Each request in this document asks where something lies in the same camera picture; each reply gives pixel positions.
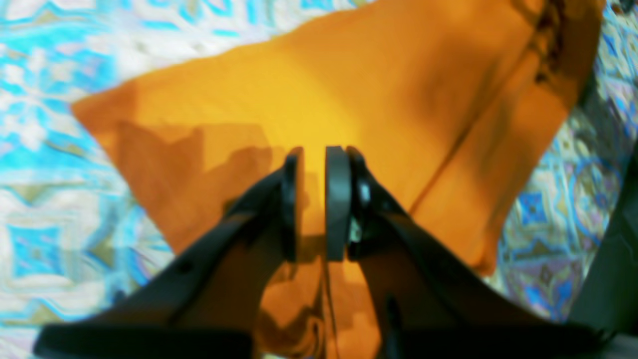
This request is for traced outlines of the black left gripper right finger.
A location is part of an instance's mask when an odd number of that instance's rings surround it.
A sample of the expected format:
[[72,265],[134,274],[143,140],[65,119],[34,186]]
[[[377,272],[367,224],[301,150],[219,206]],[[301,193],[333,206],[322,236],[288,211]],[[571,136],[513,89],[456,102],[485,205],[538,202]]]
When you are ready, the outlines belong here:
[[606,334],[495,293],[423,230],[354,147],[326,148],[326,258],[357,263],[387,359],[593,359]]

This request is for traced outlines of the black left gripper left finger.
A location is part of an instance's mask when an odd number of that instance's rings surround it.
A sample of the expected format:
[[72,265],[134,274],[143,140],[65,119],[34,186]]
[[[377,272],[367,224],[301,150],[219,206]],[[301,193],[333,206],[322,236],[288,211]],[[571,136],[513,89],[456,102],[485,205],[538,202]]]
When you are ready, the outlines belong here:
[[150,283],[88,320],[46,325],[42,359],[250,359],[272,275],[296,260],[304,151],[254,184]]

